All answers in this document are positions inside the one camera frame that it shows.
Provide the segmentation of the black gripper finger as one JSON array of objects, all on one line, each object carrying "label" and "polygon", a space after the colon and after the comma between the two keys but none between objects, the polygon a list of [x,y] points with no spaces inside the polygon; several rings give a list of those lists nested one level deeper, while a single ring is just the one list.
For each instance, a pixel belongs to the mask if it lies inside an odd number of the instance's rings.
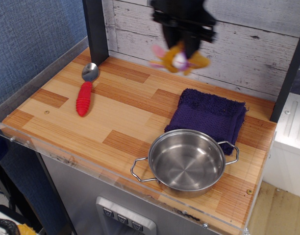
[{"label": "black gripper finger", "polygon": [[182,39],[184,42],[186,58],[190,59],[192,55],[199,50],[200,38],[193,33],[182,33]]},{"label": "black gripper finger", "polygon": [[163,35],[169,49],[176,46],[180,41],[180,32],[175,27],[162,25]]}]

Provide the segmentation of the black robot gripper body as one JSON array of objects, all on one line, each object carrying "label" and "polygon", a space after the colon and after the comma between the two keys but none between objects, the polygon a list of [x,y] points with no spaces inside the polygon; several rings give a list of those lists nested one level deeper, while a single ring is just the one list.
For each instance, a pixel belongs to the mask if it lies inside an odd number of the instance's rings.
[{"label": "black robot gripper body", "polygon": [[191,32],[199,39],[213,42],[217,20],[205,10],[203,0],[151,0],[153,20],[164,26]]}]

